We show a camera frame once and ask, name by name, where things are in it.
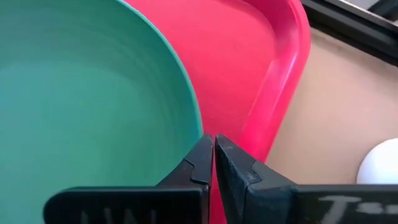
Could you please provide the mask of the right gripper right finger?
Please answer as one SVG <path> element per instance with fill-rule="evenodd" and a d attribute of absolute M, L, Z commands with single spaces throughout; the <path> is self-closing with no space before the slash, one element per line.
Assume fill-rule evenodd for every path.
<path fill-rule="evenodd" d="M 302 185 L 224 135 L 215 164 L 228 224 L 398 224 L 398 185 Z"/>

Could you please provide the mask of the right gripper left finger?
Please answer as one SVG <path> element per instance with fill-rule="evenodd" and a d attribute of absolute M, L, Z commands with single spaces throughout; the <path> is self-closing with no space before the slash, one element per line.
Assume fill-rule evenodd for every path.
<path fill-rule="evenodd" d="M 50 197 L 45 224 L 209 224 L 213 140 L 203 135 L 153 187 L 74 187 Z"/>

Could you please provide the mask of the green round plate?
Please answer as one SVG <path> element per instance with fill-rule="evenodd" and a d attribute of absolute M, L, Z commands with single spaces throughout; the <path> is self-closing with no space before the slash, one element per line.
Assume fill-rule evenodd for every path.
<path fill-rule="evenodd" d="M 0 224 L 70 187 L 155 185 L 203 133 L 189 76 L 124 0 L 0 0 Z"/>

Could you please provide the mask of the red plastic tray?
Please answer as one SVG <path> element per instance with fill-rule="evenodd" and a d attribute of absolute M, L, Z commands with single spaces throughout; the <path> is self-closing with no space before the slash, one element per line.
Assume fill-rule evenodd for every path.
<path fill-rule="evenodd" d="M 310 51 L 300 0 L 126 0 L 190 77 L 204 132 L 265 161 Z"/>

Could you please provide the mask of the snake plant in white pot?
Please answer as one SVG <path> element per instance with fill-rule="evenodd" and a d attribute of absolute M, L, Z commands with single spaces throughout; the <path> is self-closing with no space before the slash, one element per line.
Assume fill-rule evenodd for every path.
<path fill-rule="evenodd" d="M 398 138 L 372 148 L 363 159 L 357 184 L 398 184 Z"/>

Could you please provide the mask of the black aluminium table frame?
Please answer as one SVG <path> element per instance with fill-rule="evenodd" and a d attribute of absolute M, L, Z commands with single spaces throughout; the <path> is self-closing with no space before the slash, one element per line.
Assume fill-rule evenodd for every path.
<path fill-rule="evenodd" d="M 398 27 L 344 0 L 301 0 L 310 26 L 398 67 Z"/>

